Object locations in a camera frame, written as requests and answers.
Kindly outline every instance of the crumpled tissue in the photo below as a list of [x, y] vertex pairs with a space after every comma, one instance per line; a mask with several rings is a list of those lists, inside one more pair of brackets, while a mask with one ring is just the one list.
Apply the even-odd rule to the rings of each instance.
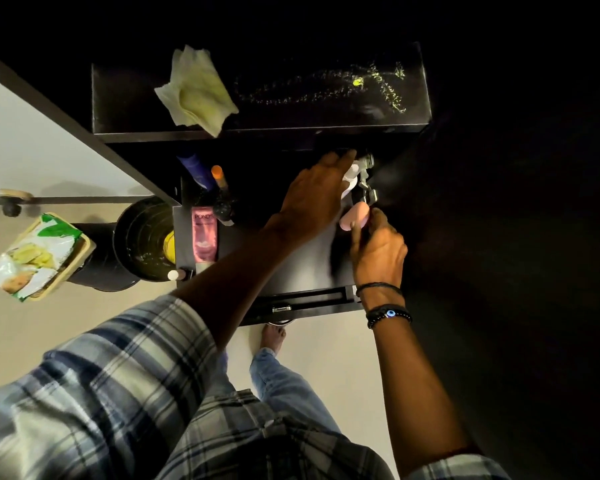
[[200, 125], [213, 137], [220, 134], [229, 114], [238, 113], [208, 51], [194, 50], [188, 45], [173, 52], [171, 79], [154, 90], [174, 123]]

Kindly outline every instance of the green and white packet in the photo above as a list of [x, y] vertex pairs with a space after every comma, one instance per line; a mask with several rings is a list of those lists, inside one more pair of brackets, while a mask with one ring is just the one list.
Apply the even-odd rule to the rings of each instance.
[[24, 301], [60, 271], [82, 232], [64, 220], [42, 214], [40, 223], [0, 255], [0, 288]]

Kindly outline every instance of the pink soap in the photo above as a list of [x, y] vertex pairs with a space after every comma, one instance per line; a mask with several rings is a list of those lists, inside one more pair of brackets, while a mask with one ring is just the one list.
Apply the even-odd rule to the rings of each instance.
[[360, 228], [364, 227], [369, 220], [369, 206], [366, 202], [358, 202], [340, 219], [340, 227], [343, 230], [351, 230], [351, 223], [356, 222]]

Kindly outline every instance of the black bucket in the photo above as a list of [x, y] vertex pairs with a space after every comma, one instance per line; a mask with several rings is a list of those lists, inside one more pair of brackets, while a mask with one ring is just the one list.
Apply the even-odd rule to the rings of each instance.
[[160, 197], [135, 202], [122, 213], [113, 232], [118, 261], [142, 280], [168, 281], [168, 272], [176, 266], [164, 256], [164, 240], [172, 231], [169, 204]]
[[113, 251], [115, 222], [73, 225], [96, 243], [96, 249], [67, 281], [110, 292], [126, 290], [140, 281], [120, 264]]

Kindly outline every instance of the bare foot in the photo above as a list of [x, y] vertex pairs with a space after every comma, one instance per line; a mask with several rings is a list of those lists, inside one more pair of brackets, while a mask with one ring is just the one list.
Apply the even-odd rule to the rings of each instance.
[[284, 327], [274, 325], [264, 325], [262, 329], [262, 340], [260, 341], [260, 348], [267, 347], [278, 355], [282, 342], [287, 336], [287, 331]]

